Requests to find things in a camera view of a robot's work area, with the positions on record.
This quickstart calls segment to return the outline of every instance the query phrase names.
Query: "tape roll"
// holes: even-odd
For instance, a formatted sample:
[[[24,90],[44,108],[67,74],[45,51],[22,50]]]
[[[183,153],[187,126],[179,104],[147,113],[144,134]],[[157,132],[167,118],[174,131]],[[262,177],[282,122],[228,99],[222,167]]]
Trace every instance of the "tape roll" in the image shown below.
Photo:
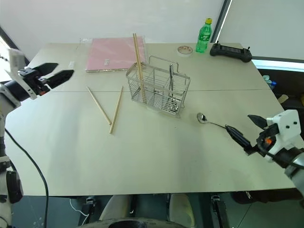
[[[189,46],[180,46],[177,48],[177,54],[181,57],[189,57],[192,55],[193,49]]]

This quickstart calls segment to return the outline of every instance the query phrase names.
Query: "floor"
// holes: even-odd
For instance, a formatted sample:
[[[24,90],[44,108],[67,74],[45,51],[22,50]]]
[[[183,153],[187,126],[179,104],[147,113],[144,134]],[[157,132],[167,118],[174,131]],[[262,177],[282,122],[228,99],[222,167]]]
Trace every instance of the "floor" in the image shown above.
[[[196,219],[197,227],[203,228],[199,195],[188,194]],[[231,228],[301,228],[304,224],[304,209],[298,201],[287,200],[276,203],[237,204],[229,193],[220,195],[225,201]],[[103,209],[110,196],[98,197]],[[81,199],[72,199],[75,208],[81,208]],[[13,206],[13,225],[17,228],[41,228],[45,197],[25,196]],[[137,217],[166,219],[166,195],[139,195]],[[48,228],[75,228],[78,225],[79,212],[74,211],[69,198],[50,197]],[[217,228],[216,214],[213,213],[214,227]]]

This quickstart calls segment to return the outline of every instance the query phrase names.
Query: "wire basket handle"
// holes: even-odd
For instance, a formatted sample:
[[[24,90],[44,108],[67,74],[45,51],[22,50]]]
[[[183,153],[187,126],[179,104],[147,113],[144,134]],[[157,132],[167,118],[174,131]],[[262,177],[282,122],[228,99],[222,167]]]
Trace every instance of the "wire basket handle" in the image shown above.
[[[160,59],[160,60],[163,60],[163,61],[167,61],[167,62],[170,62],[170,63],[175,63],[177,68],[176,68],[176,72],[181,74],[181,75],[186,75],[185,73],[181,73],[179,72],[179,63],[178,62],[174,62],[174,61],[171,61],[171,60],[168,60],[168,59],[165,59],[165,58],[160,58],[160,57],[157,57],[157,56],[149,56],[149,64],[151,63],[151,58],[157,58],[157,59]]]

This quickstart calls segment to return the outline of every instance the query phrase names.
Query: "bottle cap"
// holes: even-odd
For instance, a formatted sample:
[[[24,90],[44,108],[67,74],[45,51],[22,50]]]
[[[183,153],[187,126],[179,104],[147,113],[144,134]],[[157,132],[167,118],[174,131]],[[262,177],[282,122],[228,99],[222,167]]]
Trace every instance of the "bottle cap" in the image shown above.
[[[205,21],[206,24],[211,24],[212,23],[212,19],[211,18],[207,18]]]

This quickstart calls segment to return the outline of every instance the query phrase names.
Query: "metal wire basket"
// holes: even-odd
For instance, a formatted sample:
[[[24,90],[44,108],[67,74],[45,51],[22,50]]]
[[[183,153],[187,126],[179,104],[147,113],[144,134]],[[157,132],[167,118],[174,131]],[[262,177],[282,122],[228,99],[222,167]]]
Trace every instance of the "metal wire basket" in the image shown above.
[[[169,69],[151,66],[151,58],[170,62]],[[176,72],[173,70],[173,64],[177,66]],[[134,63],[126,73],[131,99],[179,117],[180,110],[184,107],[190,78],[179,72],[177,62],[164,58],[149,56],[149,63],[141,63],[141,65],[143,80],[140,80],[137,63]]]

